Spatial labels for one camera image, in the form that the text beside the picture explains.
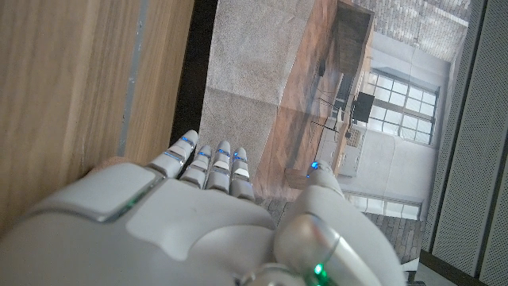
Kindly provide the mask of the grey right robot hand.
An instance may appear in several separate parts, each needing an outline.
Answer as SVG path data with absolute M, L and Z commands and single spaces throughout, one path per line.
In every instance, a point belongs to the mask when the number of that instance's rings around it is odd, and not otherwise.
M 383 232 L 324 161 L 280 222 L 244 149 L 187 131 L 145 166 L 113 164 L 32 207 L 1 240 L 4 285 L 402 285 Z

